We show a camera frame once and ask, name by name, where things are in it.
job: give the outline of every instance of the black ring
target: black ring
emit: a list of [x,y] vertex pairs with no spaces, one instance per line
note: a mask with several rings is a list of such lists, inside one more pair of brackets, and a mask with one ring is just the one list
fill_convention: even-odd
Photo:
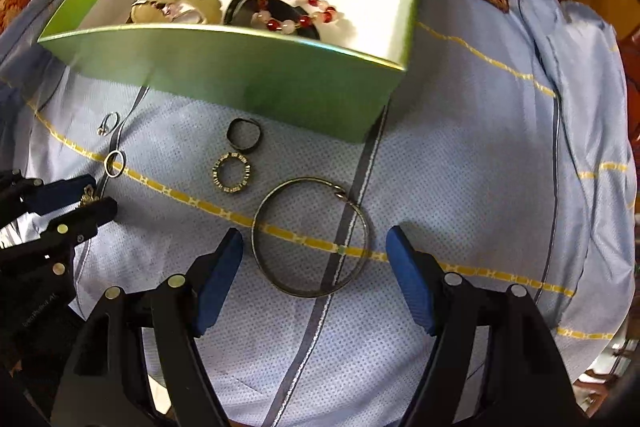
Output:
[[[240,122],[250,123],[252,125],[255,125],[258,128],[258,137],[255,139],[255,142],[249,147],[239,147],[231,139],[231,133],[233,131],[234,126]],[[243,154],[247,154],[252,151],[255,151],[258,145],[260,145],[260,141],[262,140],[262,127],[260,127],[260,124],[257,123],[257,121],[252,120],[252,118],[234,118],[226,130],[226,139],[228,140],[229,145],[233,147],[236,151],[241,152]]]

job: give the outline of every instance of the light blue fabric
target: light blue fabric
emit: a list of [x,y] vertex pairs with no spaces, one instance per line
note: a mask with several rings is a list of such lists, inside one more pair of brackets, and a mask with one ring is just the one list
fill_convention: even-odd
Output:
[[[35,44],[60,1],[34,0],[0,36],[1,167],[47,182],[100,176],[102,168],[56,139],[23,99],[44,106],[40,118],[67,142],[104,155],[108,139],[97,135],[98,125],[108,112],[125,114],[137,92],[82,77]],[[151,90],[122,135],[127,166],[242,216],[252,216],[268,190],[288,178],[312,174],[345,186],[357,179],[374,250],[383,251],[386,231],[402,224],[417,250],[450,265],[533,281],[546,272],[546,282],[569,291],[540,292],[550,328],[613,333],[632,294],[627,206],[636,191],[613,31],[583,7],[510,3],[503,14],[482,0],[420,0],[424,26],[415,30],[410,70],[366,146],[257,117],[264,142],[250,157],[252,185],[223,194],[209,169],[228,150],[228,122],[243,115]],[[118,216],[91,241],[81,266],[76,255],[74,306],[84,315],[110,285],[140,291],[183,273],[230,225],[126,176],[106,193],[118,201]],[[292,190],[268,220],[333,242],[343,234],[336,204],[322,190]],[[35,237],[47,219],[21,219],[22,237]],[[247,243],[247,229],[242,233]],[[354,230],[353,243],[359,240]],[[317,282],[331,257],[273,237],[264,247],[279,272],[298,282]],[[498,290],[511,283],[483,273],[470,279]],[[478,336],[460,417],[476,403],[486,338]],[[564,335],[556,341],[572,378],[606,344]],[[343,291],[313,302],[278,292],[248,250],[216,326],[197,342],[228,415],[272,427],[396,421],[432,344],[387,263],[373,261]],[[150,332],[145,348],[159,378]]]

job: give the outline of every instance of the red bead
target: red bead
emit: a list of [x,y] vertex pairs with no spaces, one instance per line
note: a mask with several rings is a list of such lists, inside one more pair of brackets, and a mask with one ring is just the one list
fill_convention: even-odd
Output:
[[270,19],[269,22],[267,22],[267,29],[270,32],[274,32],[276,30],[279,30],[280,29],[280,23],[276,19]]

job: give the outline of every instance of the silver screw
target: silver screw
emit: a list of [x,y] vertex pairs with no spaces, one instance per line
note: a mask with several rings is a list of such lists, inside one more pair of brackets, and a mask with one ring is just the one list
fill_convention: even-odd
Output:
[[462,284],[462,277],[454,272],[446,273],[444,276],[444,282],[449,286],[460,286]]
[[178,275],[172,275],[171,277],[169,277],[167,284],[171,286],[171,288],[179,288],[184,284],[185,281],[186,279],[184,278],[184,275],[178,274]]
[[524,297],[528,292],[524,286],[514,284],[511,287],[511,293],[513,293],[516,297]]
[[104,292],[104,296],[107,297],[110,301],[115,299],[120,295],[120,288],[117,286],[112,286],[111,288],[107,288],[107,291]]
[[65,272],[66,268],[65,268],[65,265],[63,265],[62,263],[55,263],[55,264],[52,266],[52,270],[53,270],[53,273],[54,273],[54,274],[56,274],[56,275],[62,275],[62,274],[64,274],[64,272]]

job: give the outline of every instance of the silver ring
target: silver ring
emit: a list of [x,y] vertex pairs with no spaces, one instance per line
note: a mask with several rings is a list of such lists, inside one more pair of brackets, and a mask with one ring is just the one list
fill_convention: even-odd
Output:
[[[110,161],[110,158],[111,158],[111,156],[113,156],[113,155],[117,156],[118,154],[120,155],[120,158],[122,158],[122,167],[120,168],[120,170],[118,172],[116,172],[115,174],[112,174],[111,173],[111,167],[113,167],[113,159],[111,159],[111,161]],[[103,162],[104,172],[110,178],[117,178],[118,176],[120,176],[124,172],[126,164],[127,164],[127,157],[124,155],[124,152],[122,152],[122,151],[120,151],[118,149],[113,150],[107,155],[107,158],[104,159],[104,162]]]
[[[107,126],[109,119],[115,116],[116,117],[116,122],[112,125],[112,126]],[[104,118],[102,118],[102,123],[100,124],[100,127],[98,127],[98,136],[107,136],[111,131],[113,131],[118,124],[120,123],[120,115],[117,112],[110,112],[107,113],[107,116],[105,116]]]
[[[336,283],[334,286],[332,286],[328,290],[322,290],[322,289],[318,291],[298,290],[296,288],[293,288],[289,285],[282,283],[277,279],[277,277],[274,275],[271,269],[269,269],[269,267],[265,264],[264,260],[262,259],[262,255],[259,253],[258,247],[257,247],[256,231],[258,229],[258,218],[260,217],[260,213],[265,207],[265,205],[267,204],[267,202],[273,196],[275,196],[278,192],[280,192],[286,187],[289,187],[289,185],[293,185],[296,183],[304,183],[304,182],[319,183],[321,185],[325,185],[327,187],[332,188],[335,191],[335,196],[339,200],[342,200],[344,201],[344,203],[348,204],[353,209],[353,211],[357,214],[357,216],[360,218],[362,222],[362,228],[364,230],[364,246],[362,248],[363,250],[362,255],[358,259],[358,263],[353,268],[351,273],[348,274],[347,277],[345,277],[341,282]],[[314,178],[310,176],[306,176],[303,178],[293,178],[292,180],[285,181],[284,183],[281,183],[280,185],[275,187],[271,192],[269,192],[269,194],[267,194],[264,197],[264,199],[260,202],[260,205],[258,206],[258,210],[255,211],[254,223],[251,226],[251,247],[252,247],[252,250],[254,251],[254,258],[255,258],[255,262],[258,264],[258,268],[260,268],[260,271],[263,273],[263,275],[267,278],[267,280],[271,284],[273,284],[274,286],[276,286],[276,288],[278,288],[279,290],[283,291],[288,295],[293,295],[294,297],[303,297],[303,298],[312,298],[312,299],[331,295],[333,293],[336,293],[338,290],[344,288],[345,286],[347,286],[348,283],[356,279],[356,277],[362,272],[362,269],[364,268],[365,264],[367,264],[367,261],[371,257],[371,251],[369,248],[369,225],[367,223],[367,218],[365,217],[361,208],[356,203],[353,203],[353,201],[351,201],[347,197],[346,190],[340,187],[340,185],[335,185],[332,182],[323,180],[322,178]]]

